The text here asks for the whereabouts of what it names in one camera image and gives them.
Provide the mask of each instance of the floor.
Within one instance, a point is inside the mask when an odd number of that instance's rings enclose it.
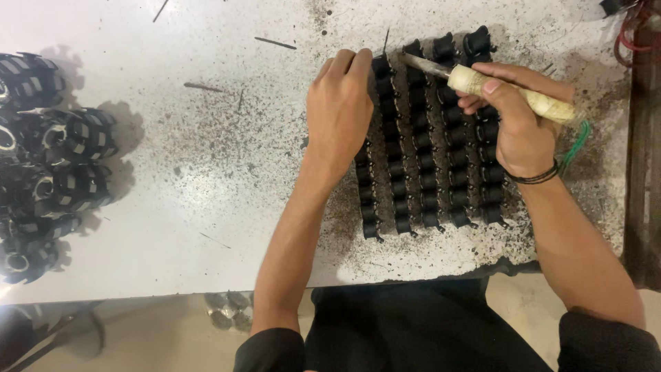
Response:
[[[306,291],[299,307],[306,335],[313,305]],[[661,293],[641,291],[648,331],[661,340]],[[489,305],[557,370],[558,321],[564,307],[541,274],[497,274],[486,292]],[[106,347],[83,361],[55,349],[28,372],[49,371],[231,371],[236,349],[248,338],[214,328],[202,295],[108,301],[97,308],[106,327]]]

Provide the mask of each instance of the work table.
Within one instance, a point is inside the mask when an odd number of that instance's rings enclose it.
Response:
[[[551,77],[576,84],[594,132],[566,182],[621,254],[630,77],[612,56],[614,20],[599,20],[594,1],[566,3],[170,0],[155,22],[161,0],[7,5],[2,52],[55,62],[69,84],[65,104],[113,114],[121,150],[108,161],[117,201],[86,212],[63,239],[59,271],[0,284],[0,304],[251,290],[305,153],[308,85],[340,48],[381,53],[388,28],[390,56],[415,38],[425,46],[485,24],[495,60],[553,64]],[[566,132],[560,149],[575,137]],[[375,174],[387,216],[383,163]],[[511,229],[476,221],[476,230],[445,224],[441,234],[417,222],[413,238],[385,221],[382,244],[363,239],[358,204],[352,168],[331,195],[309,286],[433,279],[536,258],[521,203],[506,214]]]

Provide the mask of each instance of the wooden handle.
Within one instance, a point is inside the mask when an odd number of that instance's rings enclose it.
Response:
[[[482,85],[488,79],[489,76],[483,75],[466,66],[457,65],[452,70],[447,85],[456,91],[482,97]],[[563,125],[580,121],[580,114],[573,105],[538,92],[518,87],[514,84],[512,86],[519,89],[519,92],[524,96],[528,106],[530,106],[535,114]]]

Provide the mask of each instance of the fingernail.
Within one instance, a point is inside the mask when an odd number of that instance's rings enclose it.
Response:
[[[502,81],[498,79],[491,79],[482,86],[482,90],[486,94],[491,94],[494,93],[497,87],[500,87],[500,84],[502,84]]]

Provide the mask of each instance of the bracelet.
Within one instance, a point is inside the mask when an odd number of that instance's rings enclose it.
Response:
[[[536,175],[535,177],[516,177],[511,175],[507,170],[505,171],[505,174],[516,183],[520,183],[522,185],[537,185],[539,183],[546,182],[551,178],[554,178],[559,171],[560,167],[558,167],[558,161],[553,158],[553,167],[540,175]]]

